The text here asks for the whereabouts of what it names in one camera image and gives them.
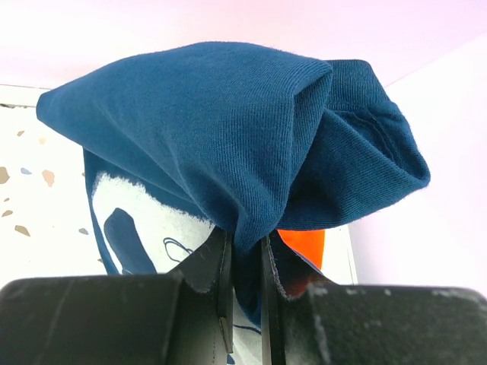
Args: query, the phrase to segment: knit fabric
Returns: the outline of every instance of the knit fabric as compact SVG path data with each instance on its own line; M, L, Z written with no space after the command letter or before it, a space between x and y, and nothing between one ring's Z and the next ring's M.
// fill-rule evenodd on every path
M192 220L192 230L180 233L193 240L192 248L184 246L173 262L215 225L234 233L234 288L257 326L261 237L276 228L347 224L430 181L408 122L370 65L358 60L198 43L122 59L51 90L41 96L37 116L84 148L88 199L108 272L162 270L147 251L158 255L163 243L148 249L145 242L157 237L137 234L156 208L141 221L133 218L138 213L124 215L131 203L113 203L105 213L96 208L101 203L94 199L104 199L94 198L98 187L107 197L128 184L141 194L134 202L147 202L146 214L154 203L172 209L171 217ZM135 220L135 232L117 236L115 219ZM177 231L177 224L167 226Z

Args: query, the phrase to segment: orange fabric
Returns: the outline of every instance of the orange fabric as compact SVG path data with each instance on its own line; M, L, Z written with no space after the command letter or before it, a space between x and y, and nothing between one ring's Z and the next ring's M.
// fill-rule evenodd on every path
M278 232L286 245L321 269L325 250L325 230L278 230Z

